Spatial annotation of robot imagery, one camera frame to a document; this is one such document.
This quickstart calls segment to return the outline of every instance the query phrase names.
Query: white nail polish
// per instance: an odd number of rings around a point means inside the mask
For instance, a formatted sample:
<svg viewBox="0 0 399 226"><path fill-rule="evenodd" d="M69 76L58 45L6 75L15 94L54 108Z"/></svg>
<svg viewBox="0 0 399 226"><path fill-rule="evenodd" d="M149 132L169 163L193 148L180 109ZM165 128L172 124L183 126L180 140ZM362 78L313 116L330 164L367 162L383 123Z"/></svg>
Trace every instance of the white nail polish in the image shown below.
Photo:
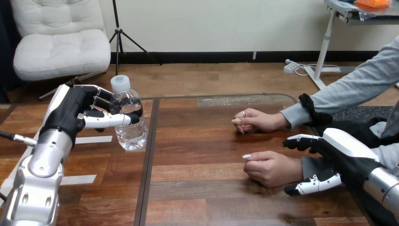
<svg viewBox="0 0 399 226"><path fill-rule="evenodd" d="M252 158L252 155L251 154L246 154L246 155L243 155L242 158L243 159L250 159L250 158Z"/></svg>

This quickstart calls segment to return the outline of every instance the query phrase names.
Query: plastic bottle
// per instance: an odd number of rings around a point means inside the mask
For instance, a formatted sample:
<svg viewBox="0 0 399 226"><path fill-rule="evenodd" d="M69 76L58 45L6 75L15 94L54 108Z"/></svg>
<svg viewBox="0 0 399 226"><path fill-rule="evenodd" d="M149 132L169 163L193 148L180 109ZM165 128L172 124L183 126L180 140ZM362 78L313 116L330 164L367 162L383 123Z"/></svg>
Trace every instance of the plastic bottle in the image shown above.
<svg viewBox="0 0 399 226"><path fill-rule="evenodd" d="M147 143L147 128L143 114L143 105L139 94L131 89L129 77L117 75L111 79L114 92L110 100L111 114L136 112L140 121L133 125L115 127L119 144L128 151L145 147Z"/></svg>

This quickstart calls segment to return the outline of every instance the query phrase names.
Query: white wall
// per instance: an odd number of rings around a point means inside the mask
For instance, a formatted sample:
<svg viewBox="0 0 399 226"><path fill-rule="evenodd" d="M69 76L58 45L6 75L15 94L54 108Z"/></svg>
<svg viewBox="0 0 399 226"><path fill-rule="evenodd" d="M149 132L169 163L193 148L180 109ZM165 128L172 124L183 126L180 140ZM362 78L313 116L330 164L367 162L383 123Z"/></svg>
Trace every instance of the white wall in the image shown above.
<svg viewBox="0 0 399 226"><path fill-rule="evenodd" d="M112 1L99 2L110 38ZM150 52L320 50L329 17L322 0L116 2L121 28ZM399 25L348 26L336 20L330 50L379 50L398 34ZM122 40L125 51L140 51Z"/></svg>

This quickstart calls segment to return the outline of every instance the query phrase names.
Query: woman's hand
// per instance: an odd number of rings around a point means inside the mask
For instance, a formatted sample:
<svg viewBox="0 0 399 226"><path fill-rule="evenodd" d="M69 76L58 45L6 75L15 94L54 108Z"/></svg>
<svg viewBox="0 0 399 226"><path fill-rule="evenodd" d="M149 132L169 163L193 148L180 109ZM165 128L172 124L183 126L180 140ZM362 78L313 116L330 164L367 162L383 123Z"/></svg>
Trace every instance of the woman's hand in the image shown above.
<svg viewBox="0 0 399 226"><path fill-rule="evenodd" d="M282 113L266 114L261 111L248 108L234 116L233 122L238 131L250 132L259 129L263 132L273 132L290 126Z"/></svg>
<svg viewBox="0 0 399 226"><path fill-rule="evenodd" d="M246 154L244 172L265 187L277 187L303 180L301 159L267 151Z"/></svg>

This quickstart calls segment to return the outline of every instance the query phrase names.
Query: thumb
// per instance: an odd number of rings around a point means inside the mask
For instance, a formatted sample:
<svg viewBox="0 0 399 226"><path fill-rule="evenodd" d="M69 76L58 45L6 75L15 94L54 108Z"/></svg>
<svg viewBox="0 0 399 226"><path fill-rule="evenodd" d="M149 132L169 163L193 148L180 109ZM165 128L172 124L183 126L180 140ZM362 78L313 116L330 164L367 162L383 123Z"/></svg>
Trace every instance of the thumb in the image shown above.
<svg viewBox="0 0 399 226"><path fill-rule="evenodd" d="M248 161L260 161L260 160L268 160L268 159L275 159L277 153L272 152L272 151L267 151L267 152L255 152L252 154L246 154L242 156L243 159L246 159Z"/></svg>

